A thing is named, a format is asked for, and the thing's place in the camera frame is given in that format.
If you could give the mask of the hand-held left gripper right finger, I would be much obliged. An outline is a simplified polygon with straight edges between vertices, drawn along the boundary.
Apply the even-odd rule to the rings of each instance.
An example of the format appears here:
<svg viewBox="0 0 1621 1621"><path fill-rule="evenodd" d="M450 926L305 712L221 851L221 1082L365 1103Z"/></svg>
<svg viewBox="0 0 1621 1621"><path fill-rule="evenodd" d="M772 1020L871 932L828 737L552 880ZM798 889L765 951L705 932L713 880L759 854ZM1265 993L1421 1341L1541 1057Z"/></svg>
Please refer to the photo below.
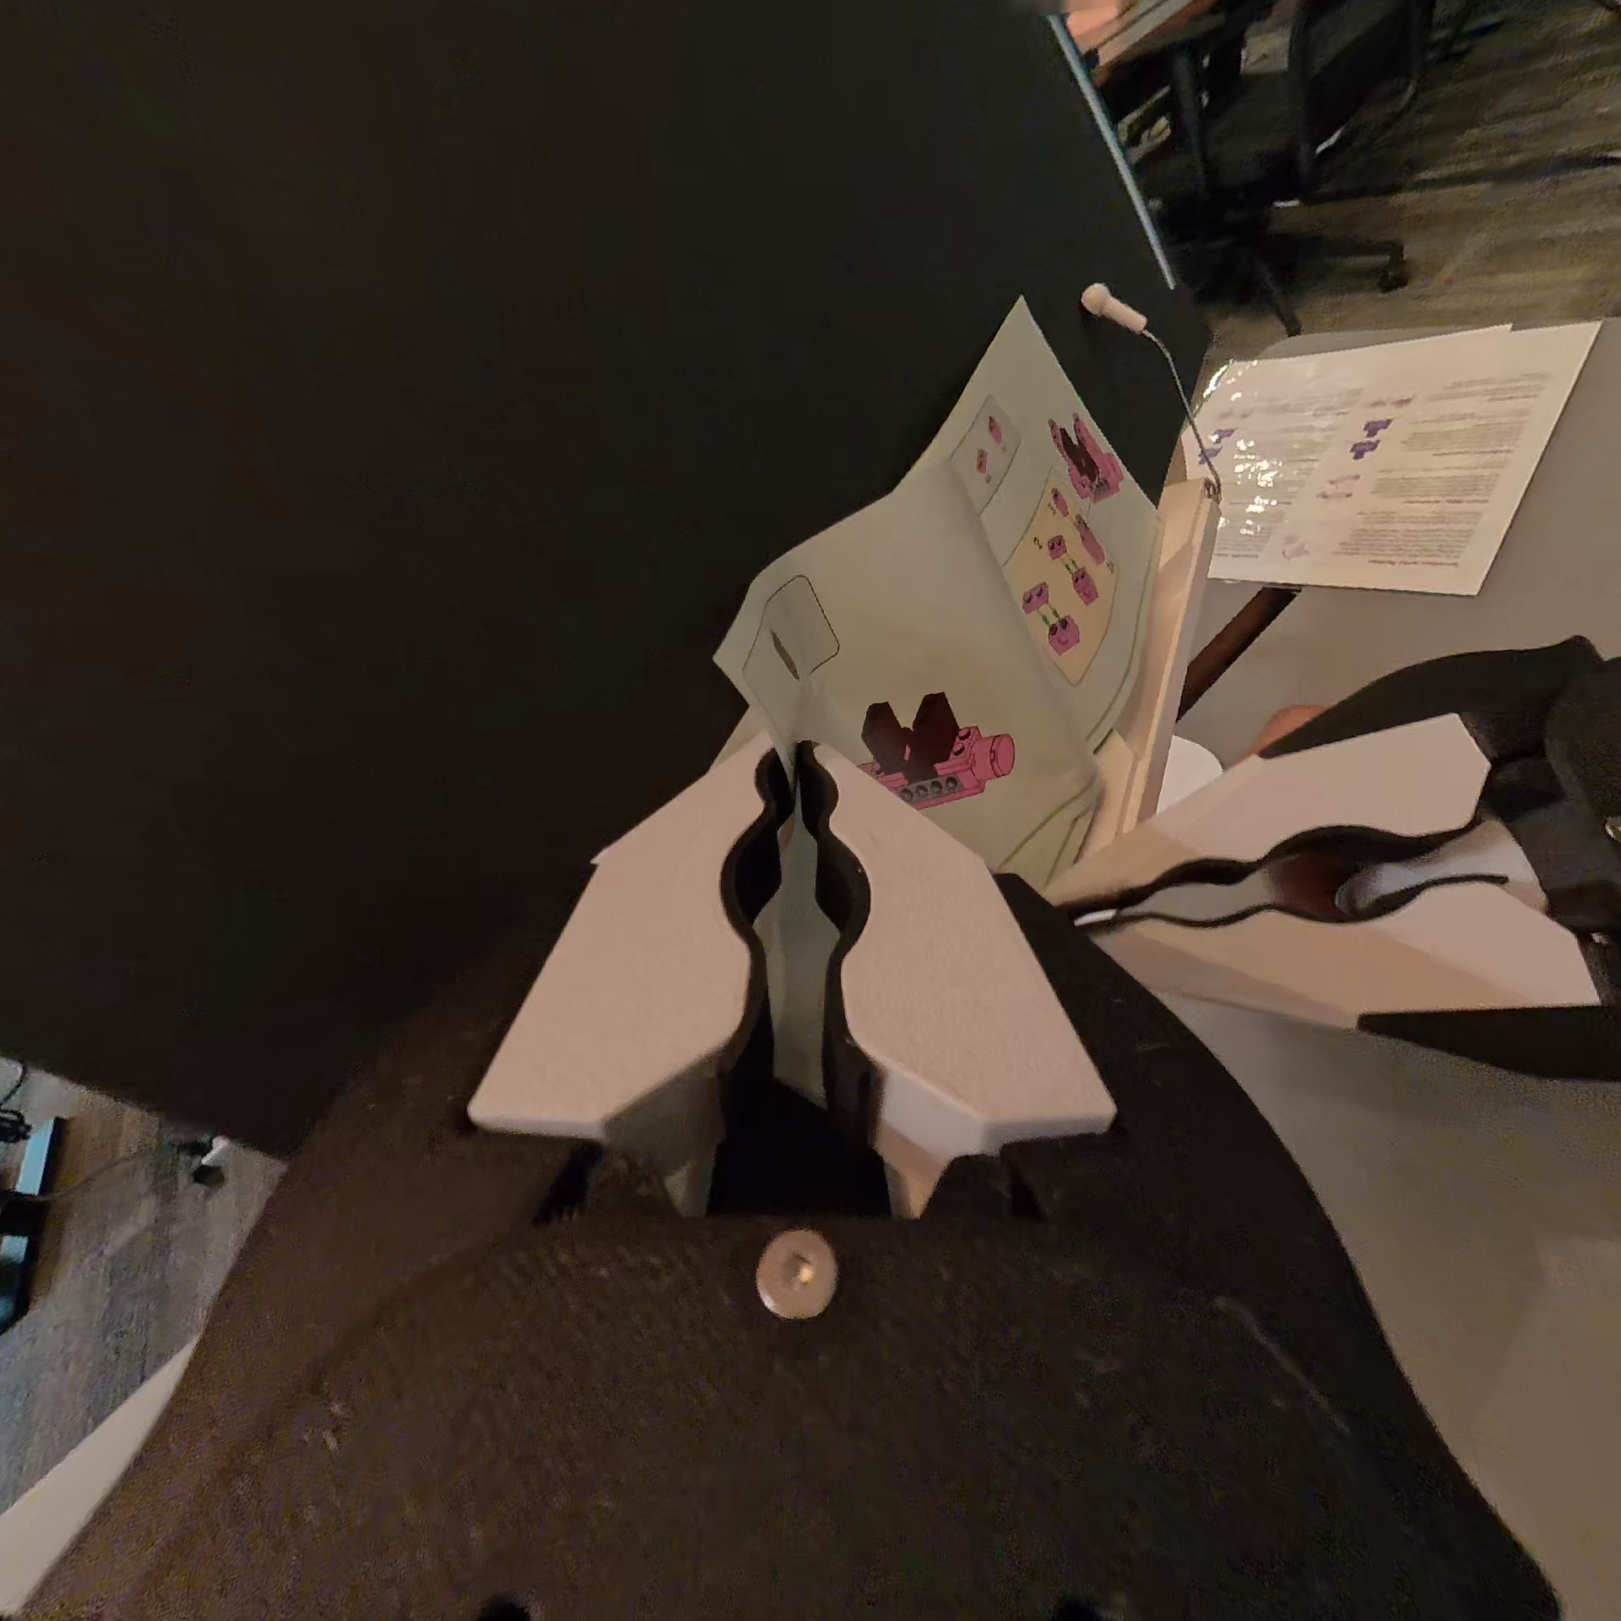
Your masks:
<svg viewBox="0 0 1621 1621"><path fill-rule="evenodd" d="M823 1076L902 1217L954 1161L1099 1136L1116 1099L991 866L828 742L801 742L815 895L836 928Z"/></svg>

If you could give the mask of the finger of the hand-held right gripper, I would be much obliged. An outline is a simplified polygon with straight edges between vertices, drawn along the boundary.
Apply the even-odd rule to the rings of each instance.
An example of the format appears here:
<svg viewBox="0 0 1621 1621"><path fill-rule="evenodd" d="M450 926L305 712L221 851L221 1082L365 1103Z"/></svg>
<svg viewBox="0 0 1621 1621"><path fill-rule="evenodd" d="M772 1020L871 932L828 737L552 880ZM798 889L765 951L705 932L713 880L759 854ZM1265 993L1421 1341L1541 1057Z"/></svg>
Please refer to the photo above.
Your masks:
<svg viewBox="0 0 1621 1621"><path fill-rule="evenodd" d="M1459 715L1253 756L1075 862L1050 897L1056 905L1116 905L1201 860L1247 872L1305 835L1458 831L1473 820L1490 770Z"/></svg>
<svg viewBox="0 0 1621 1621"><path fill-rule="evenodd" d="M1527 880L1458 874L1382 895L1371 918L1307 918L1214 897L1085 897L1106 951L1149 988L1321 1026L1363 1017L1602 1007L1577 934Z"/></svg>

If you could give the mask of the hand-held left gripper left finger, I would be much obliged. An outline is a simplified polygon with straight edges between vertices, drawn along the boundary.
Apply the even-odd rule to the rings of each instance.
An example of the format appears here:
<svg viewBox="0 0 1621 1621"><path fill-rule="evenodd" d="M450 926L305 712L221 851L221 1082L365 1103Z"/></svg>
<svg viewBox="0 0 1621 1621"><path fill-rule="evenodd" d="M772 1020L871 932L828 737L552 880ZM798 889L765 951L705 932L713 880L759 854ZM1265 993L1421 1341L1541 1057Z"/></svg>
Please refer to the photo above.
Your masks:
<svg viewBox="0 0 1621 1621"><path fill-rule="evenodd" d="M734 1076L772 1045L757 922L776 891L778 750L749 737L599 852L470 1121L608 1148L705 1213Z"/></svg>

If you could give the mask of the dark brown toy brick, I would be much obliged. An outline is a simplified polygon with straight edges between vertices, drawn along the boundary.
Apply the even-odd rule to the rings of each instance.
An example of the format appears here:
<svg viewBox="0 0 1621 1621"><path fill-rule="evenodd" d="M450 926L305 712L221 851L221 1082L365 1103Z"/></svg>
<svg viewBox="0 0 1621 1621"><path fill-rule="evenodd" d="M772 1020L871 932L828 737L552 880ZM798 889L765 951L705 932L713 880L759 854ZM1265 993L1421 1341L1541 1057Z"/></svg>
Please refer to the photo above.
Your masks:
<svg viewBox="0 0 1621 1621"><path fill-rule="evenodd" d="M1303 851L1280 856L1267 868L1280 908L1309 918L1348 918L1365 866L1334 852Z"/></svg>

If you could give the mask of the pale green instruction booklet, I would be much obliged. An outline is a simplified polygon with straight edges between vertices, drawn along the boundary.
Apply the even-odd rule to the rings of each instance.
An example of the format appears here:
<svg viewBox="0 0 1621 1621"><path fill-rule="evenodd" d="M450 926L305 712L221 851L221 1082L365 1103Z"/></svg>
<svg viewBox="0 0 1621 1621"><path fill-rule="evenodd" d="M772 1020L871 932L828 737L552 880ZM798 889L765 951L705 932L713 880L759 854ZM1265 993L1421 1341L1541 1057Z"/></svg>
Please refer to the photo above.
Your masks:
<svg viewBox="0 0 1621 1621"><path fill-rule="evenodd" d="M1045 887L1102 804L1162 538L1021 297L919 463L767 565L717 663L782 756L830 742Z"/></svg>

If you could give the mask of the white book stand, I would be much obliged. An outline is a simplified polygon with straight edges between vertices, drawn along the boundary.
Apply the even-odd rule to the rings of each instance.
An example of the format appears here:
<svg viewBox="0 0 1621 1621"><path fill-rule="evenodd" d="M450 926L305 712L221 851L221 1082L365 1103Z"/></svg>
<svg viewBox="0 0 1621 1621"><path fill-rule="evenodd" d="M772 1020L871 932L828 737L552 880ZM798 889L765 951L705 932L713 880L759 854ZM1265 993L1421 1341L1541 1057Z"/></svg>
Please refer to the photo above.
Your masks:
<svg viewBox="0 0 1621 1621"><path fill-rule="evenodd" d="M1160 808L1191 638L1222 521L1224 484L1178 364L1149 318L1104 283L1087 287L1081 304L1087 314L1145 337L1162 355L1185 414L1182 470L1168 476L1160 497L1160 563L1145 598L1137 677L1101 750L1101 798L1081 843L1081 854L1093 856Z"/></svg>

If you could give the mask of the laminated instruction sheet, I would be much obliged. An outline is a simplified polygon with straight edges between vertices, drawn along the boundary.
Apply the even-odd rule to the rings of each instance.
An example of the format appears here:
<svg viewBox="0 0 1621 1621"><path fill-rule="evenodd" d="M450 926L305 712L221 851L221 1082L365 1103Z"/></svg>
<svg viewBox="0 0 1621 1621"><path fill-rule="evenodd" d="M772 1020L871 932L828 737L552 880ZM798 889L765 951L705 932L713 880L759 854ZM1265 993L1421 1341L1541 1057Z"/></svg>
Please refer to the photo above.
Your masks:
<svg viewBox="0 0 1621 1621"><path fill-rule="evenodd" d="M1498 326L1222 366L1184 440L1222 484L1209 577L1477 596L1600 330Z"/></svg>

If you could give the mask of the black office chair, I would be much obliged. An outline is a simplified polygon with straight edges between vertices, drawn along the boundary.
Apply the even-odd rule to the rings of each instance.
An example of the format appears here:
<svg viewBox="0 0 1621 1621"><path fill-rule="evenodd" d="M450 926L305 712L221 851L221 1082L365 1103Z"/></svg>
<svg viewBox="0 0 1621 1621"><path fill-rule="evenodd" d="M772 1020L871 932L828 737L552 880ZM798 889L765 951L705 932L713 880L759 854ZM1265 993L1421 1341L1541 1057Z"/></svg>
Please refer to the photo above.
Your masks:
<svg viewBox="0 0 1621 1621"><path fill-rule="evenodd" d="M1369 113L1404 110L1423 73L1421 3L1303 1L1284 67L1243 69L1243 44L1272 3L1220 3L1153 54L1166 73L1168 137L1135 167L1162 241L1201 295L1259 301L1290 337L1305 331L1288 287L1303 264L1365 262L1382 293L1407 285L1398 237L1282 229L1278 214L1324 200L1332 150Z"/></svg>

